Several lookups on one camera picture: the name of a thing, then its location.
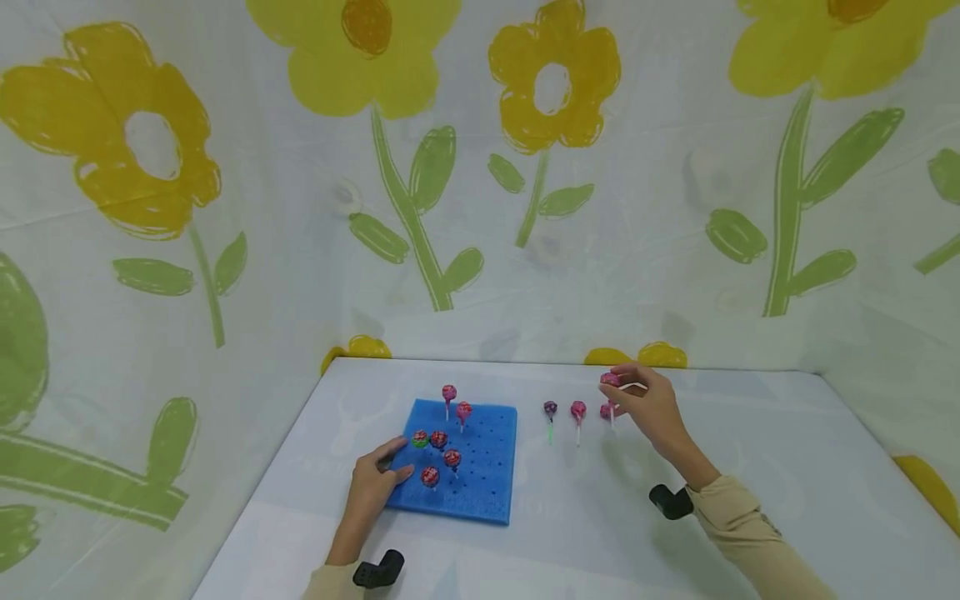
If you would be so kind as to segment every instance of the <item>hand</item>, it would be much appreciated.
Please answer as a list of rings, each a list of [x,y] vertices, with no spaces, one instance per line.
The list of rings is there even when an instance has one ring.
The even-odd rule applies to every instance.
[[[625,384],[638,384],[624,390],[600,384],[600,391],[616,404],[613,413],[618,417],[629,415],[658,454],[680,472],[694,491],[716,481],[720,471],[687,432],[670,380],[639,363],[617,365],[611,372]]]
[[[407,444],[402,436],[389,440],[370,454],[357,459],[347,494],[347,506],[333,537],[326,563],[347,565],[360,558],[360,550],[370,536],[376,519],[387,505],[396,486],[410,478],[413,465],[386,470],[382,465]]]

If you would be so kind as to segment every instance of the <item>green stem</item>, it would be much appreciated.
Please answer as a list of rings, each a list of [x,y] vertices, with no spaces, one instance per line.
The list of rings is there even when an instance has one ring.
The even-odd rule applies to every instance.
[[[197,226],[193,221],[186,227],[186,230],[190,235],[190,242],[193,244],[193,252],[197,255],[197,262],[200,263],[200,275],[204,278],[206,303],[210,306],[210,320],[213,322],[213,341],[217,348],[220,348],[226,342],[224,339],[224,317],[220,313],[220,299],[217,298],[217,288],[213,284],[210,261],[204,251],[204,241],[200,239],[200,232],[197,231]]]
[[[453,299],[444,285],[444,272],[440,268],[440,263],[437,262],[437,255],[433,253],[433,246],[430,245],[430,240],[426,236],[423,223],[420,222],[420,214],[410,199],[406,185],[396,171],[394,159],[390,155],[387,135],[383,131],[383,120],[376,108],[371,108],[371,120],[373,146],[376,148],[376,159],[380,165],[380,178],[383,179],[383,184],[387,188],[387,195],[390,196],[390,202],[394,205],[396,216],[400,218],[403,228],[410,236],[414,256],[420,266],[423,283],[426,284],[426,289],[430,293],[433,309],[435,311],[453,310]]]
[[[790,305],[790,279],[800,242],[801,193],[804,181],[806,133],[810,125],[813,87],[808,86],[793,108],[780,144],[774,187],[774,261],[764,317],[786,314]]]
[[[0,488],[76,504],[166,531],[187,494],[71,448],[0,432]]]
[[[960,254],[960,233],[937,250],[918,260],[914,264],[914,268],[924,275],[930,275],[958,254]]]
[[[543,184],[546,182],[546,167],[549,162],[550,149],[547,148],[540,152],[540,159],[537,161],[537,175],[534,178],[534,190],[530,194],[530,205],[527,206],[527,214],[523,217],[520,232],[516,235],[516,246],[518,248],[526,248],[527,241],[530,240],[530,233],[534,230],[537,210],[540,208],[540,197],[543,195]]]

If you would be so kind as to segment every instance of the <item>white table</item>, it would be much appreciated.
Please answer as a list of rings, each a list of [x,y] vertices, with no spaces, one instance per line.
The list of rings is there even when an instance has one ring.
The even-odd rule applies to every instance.
[[[295,599],[324,559],[356,456],[399,433],[416,397],[517,407],[510,527],[387,512],[365,559],[406,558],[385,597],[750,598],[690,516],[647,499],[681,480],[628,420],[598,417],[603,369],[337,359],[310,397],[194,600]],[[694,437],[841,598],[956,598],[960,543],[819,377],[665,372]],[[547,445],[542,404],[560,405]],[[583,445],[567,415],[584,400]]]

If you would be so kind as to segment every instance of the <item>blue foam board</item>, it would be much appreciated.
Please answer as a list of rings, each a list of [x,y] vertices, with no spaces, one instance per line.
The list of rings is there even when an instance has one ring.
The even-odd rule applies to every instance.
[[[473,404],[473,414],[461,434],[460,421],[455,415],[456,405],[456,401],[450,404],[450,421],[446,421],[443,402],[417,399],[403,435],[412,440],[418,429],[426,431],[427,436],[437,430],[446,432],[444,451],[453,448],[461,455],[457,477],[444,464],[444,455],[437,448],[428,444],[420,449],[407,444],[396,454],[392,466],[400,468],[413,464],[414,474],[396,487],[387,506],[401,511],[509,525],[514,492],[516,408]],[[434,490],[420,481],[420,473],[430,466],[440,472],[440,483]]]

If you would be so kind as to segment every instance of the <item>black wrist strap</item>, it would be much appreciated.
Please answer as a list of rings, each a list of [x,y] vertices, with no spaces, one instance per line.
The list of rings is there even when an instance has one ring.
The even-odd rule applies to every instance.
[[[353,584],[359,588],[376,589],[392,586],[403,568],[403,555],[387,550],[380,564],[360,563],[353,573]]]
[[[693,513],[693,502],[686,488],[680,488],[679,492],[672,493],[669,488],[659,484],[650,490],[650,501],[660,509],[663,516],[672,521]]]

